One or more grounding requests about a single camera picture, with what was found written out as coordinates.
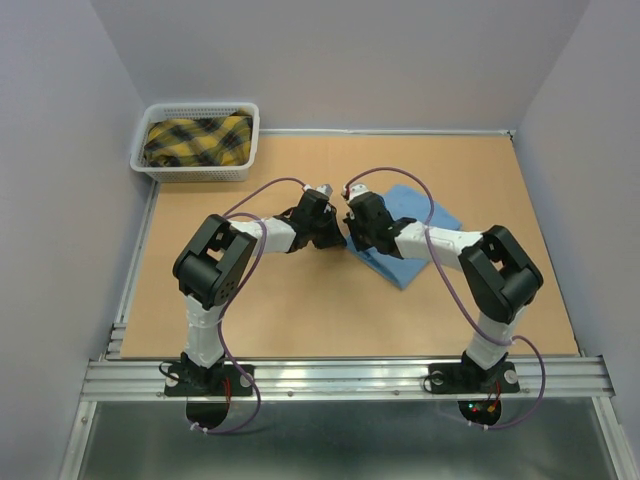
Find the light blue long sleeve shirt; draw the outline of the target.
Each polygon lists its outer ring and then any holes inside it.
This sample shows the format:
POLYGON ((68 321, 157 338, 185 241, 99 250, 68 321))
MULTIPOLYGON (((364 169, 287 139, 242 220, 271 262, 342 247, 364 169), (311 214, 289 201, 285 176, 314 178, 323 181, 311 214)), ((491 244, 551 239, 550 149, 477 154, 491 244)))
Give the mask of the light blue long sleeve shirt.
MULTIPOLYGON (((387 210, 394 219, 402 217, 425 220, 431 210, 428 197, 424 193, 405 185, 395 185, 382 195, 387 210)), ((441 265, 460 271, 459 253, 449 249, 451 242, 440 236, 441 229, 457 231, 462 224, 437 202, 430 222, 430 239, 441 265)), ((409 227, 409 231, 399 238, 402 258, 380 253, 375 247, 358 251, 351 237, 347 238, 347 250, 369 268, 380 274, 392 285, 404 290, 432 260, 427 246, 424 228, 421 225, 409 227)))

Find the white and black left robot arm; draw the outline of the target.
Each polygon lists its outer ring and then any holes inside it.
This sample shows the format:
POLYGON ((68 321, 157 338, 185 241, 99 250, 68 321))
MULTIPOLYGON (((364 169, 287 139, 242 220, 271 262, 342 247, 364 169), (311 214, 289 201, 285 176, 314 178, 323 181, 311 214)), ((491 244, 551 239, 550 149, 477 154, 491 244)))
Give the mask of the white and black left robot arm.
POLYGON ((346 245, 331 193, 327 184, 305 186, 297 205, 265 219, 237 222, 216 214, 205 219, 172 268, 185 300, 187 340, 180 359, 159 368, 165 395, 221 396, 240 384, 239 373, 224 365, 226 310, 255 269, 251 260, 294 253, 308 244, 317 249, 346 245))

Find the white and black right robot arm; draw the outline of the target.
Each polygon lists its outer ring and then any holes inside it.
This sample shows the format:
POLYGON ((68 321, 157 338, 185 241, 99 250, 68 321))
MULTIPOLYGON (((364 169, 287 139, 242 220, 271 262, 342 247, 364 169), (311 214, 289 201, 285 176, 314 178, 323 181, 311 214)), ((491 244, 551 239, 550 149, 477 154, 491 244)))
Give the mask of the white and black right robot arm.
POLYGON ((465 232, 395 218, 382 196, 363 184, 346 189, 343 197, 349 207, 344 222, 355 248, 433 263, 474 330, 459 362, 428 374, 427 390, 475 393, 497 381, 515 327, 544 283, 511 232, 500 225, 465 232))

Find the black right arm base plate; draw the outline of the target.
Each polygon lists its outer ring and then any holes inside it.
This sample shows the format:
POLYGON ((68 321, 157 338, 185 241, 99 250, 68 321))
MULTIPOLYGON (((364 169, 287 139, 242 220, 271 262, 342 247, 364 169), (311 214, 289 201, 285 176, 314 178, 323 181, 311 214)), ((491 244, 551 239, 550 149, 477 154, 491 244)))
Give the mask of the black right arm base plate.
POLYGON ((422 388, 435 395, 461 395, 458 408, 472 424, 494 426, 502 413, 501 396, 520 392, 515 365, 502 359, 489 370, 471 360, 431 364, 422 388))

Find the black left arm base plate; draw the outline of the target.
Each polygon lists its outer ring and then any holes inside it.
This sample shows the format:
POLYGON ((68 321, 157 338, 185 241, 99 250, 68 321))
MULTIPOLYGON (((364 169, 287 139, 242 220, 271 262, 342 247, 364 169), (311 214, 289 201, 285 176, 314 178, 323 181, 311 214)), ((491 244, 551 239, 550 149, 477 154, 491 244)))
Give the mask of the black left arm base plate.
POLYGON ((217 363, 211 369, 200 372, 178 361, 163 362, 158 366, 164 377, 164 395, 172 398, 215 397, 211 403, 188 400, 185 406, 187 420, 201 429, 217 429, 230 417, 231 400, 250 397, 250 386, 244 386, 245 378, 232 365, 217 363))

